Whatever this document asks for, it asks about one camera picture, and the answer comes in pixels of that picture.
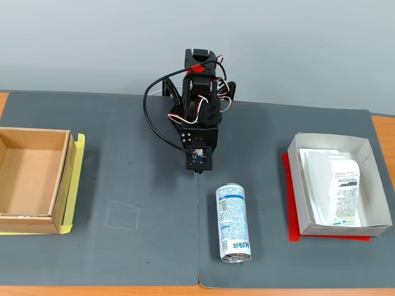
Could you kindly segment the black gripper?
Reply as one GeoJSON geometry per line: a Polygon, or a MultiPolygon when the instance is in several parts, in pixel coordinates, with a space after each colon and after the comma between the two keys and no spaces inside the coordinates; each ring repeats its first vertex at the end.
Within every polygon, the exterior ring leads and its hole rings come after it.
{"type": "Polygon", "coordinates": [[[218,126],[221,122],[221,114],[218,104],[208,104],[201,101],[198,110],[198,102],[193,102],[186,109],[186,121],[181,121],[180,139],[184,148],[203,143],[204,146],[216,148],[218,139],[218,126]]]}

